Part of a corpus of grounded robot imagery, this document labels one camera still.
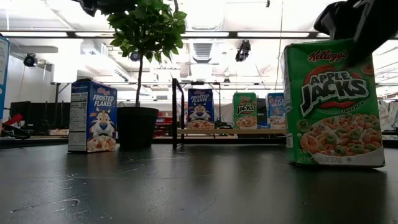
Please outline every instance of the rice krispies box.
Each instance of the rice krispies box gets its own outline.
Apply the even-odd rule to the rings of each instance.
[[[268,93],[268,128],[285,129],[284,93]]]
[[[187,129],[214,129],[213,90],[188,90]]]
[[[384,166],[373,61],[347,68],[351,40],[284,50],[287,147],[297,164]]]
[[[115,88],[90,79],[72,83],[68,151],[116,149],[116,100]]]
[[[4,102],[6,100],[7,68],[9,59],[10,42],[0,37],[0,132],[2,126],[2,116]]]
[[[235,93],[233,106],[234,128],[257,129],[257,96],[255,93]]]

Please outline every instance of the wooden shelf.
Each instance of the wooden shelf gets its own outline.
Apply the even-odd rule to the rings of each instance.
[[[286,134],[285,129],[178,129],[177,134]]]

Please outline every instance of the green leaves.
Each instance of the green leaves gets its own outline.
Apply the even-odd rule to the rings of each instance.
[[[184,12],[172,13],[162,0],[138,0],[129,14],[112,14],[108,22],[115,29],[111,45],[120,47],[123,57],[138,51],[148,60],[162,61],[162,54],[171,59],[183,47],[181,34],[185,33]]]

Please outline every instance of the ceiling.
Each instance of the ceiling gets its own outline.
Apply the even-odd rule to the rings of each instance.
[[[100,13],[86,15],[77,2],[71,0],[0,0],[0,30],[26,31],[109,31],[106,18]],[[331,0],[179,0],[179,8],[188,14],[187,30],[208,31],[313,31],[312,25]],[[232,99],[235,91],[255,91],[263,97],[268,92],[283,91],[279,57],[286,45],[292,42],[314,41],[297,39],[250,39],[251,51],[244,62],[236,62],[239,39],[185,39],[178,55],[161,64],[144,61],[142,81],[148,83],[143,98],[156,99],[170,96],[172,78],[183,81],[203,80],[233,83],[223,86],[222,99]],[[11,39],[17,47],[63,47],[76,42],[70,39]],[[378,95],[398,92],[397,40],[390,40],[374,53],[374,67]],[[79,77],[91,77],[101,82],[136,82],[138,62],[121,57],[118,48],[109,46],[109,39],[85,39],[76,66]],[[40,59],[57,62],[58,54],[37,54]],[[162,82],[164,85],[150,85]],[[134,99],[135,86],[116,85],[126,91],[125,98]]]

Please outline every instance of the table surface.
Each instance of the table surface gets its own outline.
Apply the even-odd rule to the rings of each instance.
[[[309,169],[259,145],[0,150],[0,223],[396,224],[398,149],[386,149],[386,162]]]

